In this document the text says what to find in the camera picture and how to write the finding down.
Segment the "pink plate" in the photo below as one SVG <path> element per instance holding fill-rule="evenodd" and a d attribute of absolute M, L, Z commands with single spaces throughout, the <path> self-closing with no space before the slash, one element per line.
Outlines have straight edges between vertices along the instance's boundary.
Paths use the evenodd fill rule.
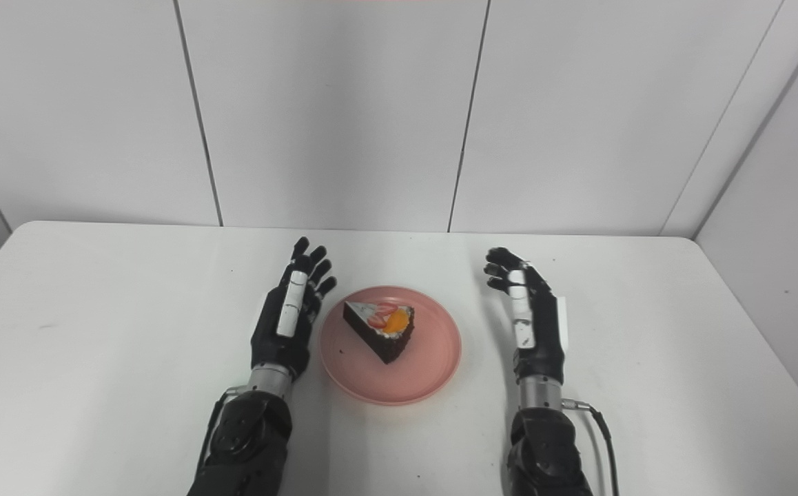
<path fill-rule="evenodd" d="M 393 302 L 414 308 L 414 332 L 402 355 L 385 365 L 343 320 L 343 303 Z M 329 311 L 320 333 L 320 356 L 329 376 L 355 398 L 379 405 L 405 405 L 433 395 L 460 361 L 460 333 L 430 296 L 399 286 L 358 290 Z"/>

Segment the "strawberry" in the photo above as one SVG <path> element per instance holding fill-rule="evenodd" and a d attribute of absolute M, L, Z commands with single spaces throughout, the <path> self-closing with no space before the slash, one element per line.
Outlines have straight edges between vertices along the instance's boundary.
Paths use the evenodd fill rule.
<path fill-rule="evenodd" d="M 384 329 L 387 326 L 387 320 L 382 315 L 371 315 L 368 317 L 368 325 L 374 329 Z"/>
<path fill-rule="evenodd" d="M 399 310 L 399 305 L 392 304 L 392 302 L 379 302 L 378 310 L 374 311 L 375 315 L 386 317 L 390 313 Z"/>

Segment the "black cable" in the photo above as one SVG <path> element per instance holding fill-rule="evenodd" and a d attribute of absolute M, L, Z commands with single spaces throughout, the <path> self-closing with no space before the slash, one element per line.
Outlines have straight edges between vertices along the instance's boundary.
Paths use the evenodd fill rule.
<path fill-rule="evenodd" d="M 607 428 L 607 423 L 604 421 L 604 415 L 597 411 L 594 407 L 589 405 L 589 413 L 595 423 L 598 424 L 598 429 L 601 430 L 601 436 L 604 436 L 604 443 L 607 445 L 607 461 L 611 466 L 611 489 L 613 489 L 613 496 L 620 496 L 620 486 L 617 483 L 617 460 L 616 455 L 613 454 L 613 439 L 611 439 L 611 430 Z"/>

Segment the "cake slice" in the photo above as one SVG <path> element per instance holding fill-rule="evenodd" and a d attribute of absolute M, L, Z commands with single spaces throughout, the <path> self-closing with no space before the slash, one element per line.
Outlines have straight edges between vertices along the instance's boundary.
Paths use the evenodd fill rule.
<path fill-rule="evenodd" d="M 345 320 L 385 364 L 399 358 L 414 330 L 414 309 L 392 302 L 345 302 Z"/>

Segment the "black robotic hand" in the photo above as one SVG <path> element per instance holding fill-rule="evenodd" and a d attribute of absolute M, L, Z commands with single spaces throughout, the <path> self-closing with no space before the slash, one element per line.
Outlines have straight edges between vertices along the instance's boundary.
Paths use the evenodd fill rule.
<path fill-rule="evenodd" d="M 279 285 L 267 293 L 252 335 L 252 374 L 214 406 L 188 496 L 276 496 L 292 422 L 286 397 L 307 370 L 314 320 L 335 288 L 323 246 L 295 244 Z"/>
<path fill-rule="evenodd" d="M 519 379 L 542 375 L 564 383 L 564 349 L 560 339 L 557 299 L 540 273 L 531 264 L 506 248 L 491 248 L 484 272 L 491 276 L 488 286 L 513 298 L 513 327 L 519 337 L 515 355 L 515 376 Z M 525 303 L 529 307 L 526 318 Z M 532 342 L 525 342 L 526 332 Z"/>
<path fill-rule="evenodd" d="M 267 293 L 252 335 L 252 367 L 280 365 L 289 370 L 293 381 L 307 370 L 307 345 L 314 320 L 324 296 L 337 283 L 334 277 L 320 282 L 332 263 L 326 258 L 324 246 L 307 255 L 309 246 L 307 238 L 296 242 L 279 285 Z"/>
<path fill-rule="evenodd" d="M 573 424 L 562 413 L 564 351 L 557 299 L 531 264 L 491 248 L 488 286 L 513 301 L 515 377 L 521 405 L 509 434 L 512 496 L 591 496 Z"/>

